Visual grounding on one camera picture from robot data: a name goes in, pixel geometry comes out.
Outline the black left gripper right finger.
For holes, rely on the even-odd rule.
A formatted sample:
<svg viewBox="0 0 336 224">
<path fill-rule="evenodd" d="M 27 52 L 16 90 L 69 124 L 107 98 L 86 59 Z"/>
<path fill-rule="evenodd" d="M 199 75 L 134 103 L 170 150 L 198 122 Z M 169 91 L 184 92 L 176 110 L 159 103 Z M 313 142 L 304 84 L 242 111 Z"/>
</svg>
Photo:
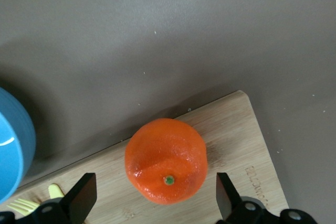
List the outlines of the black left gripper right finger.
<svg viewBox="0 0 336 224">
<path fill-rule="evenodd" d="M 279 216 L 270 213 L 258 199 L 240 196 L 227 173 L 216 175 L 216 201 L 222 219 L 218 223 L 313 223 L 314 218 L 299 209 L 284 209 Z"/>
</svg>

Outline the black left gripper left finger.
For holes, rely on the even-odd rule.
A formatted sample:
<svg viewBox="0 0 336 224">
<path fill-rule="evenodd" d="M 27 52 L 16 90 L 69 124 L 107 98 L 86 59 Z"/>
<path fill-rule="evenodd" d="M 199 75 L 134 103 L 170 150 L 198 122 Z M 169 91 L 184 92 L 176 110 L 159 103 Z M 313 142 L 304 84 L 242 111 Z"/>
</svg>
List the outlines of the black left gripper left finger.
<svg viewBox="0 0 336 224">
<path fill-rule="evenodd" d="M 11 211 L 3 211 L 1 223 L 84 223 L 96 201 L 96 174 L 85 173 L 64 197 L 47 200 L 20 219 Z"/>
</svg>

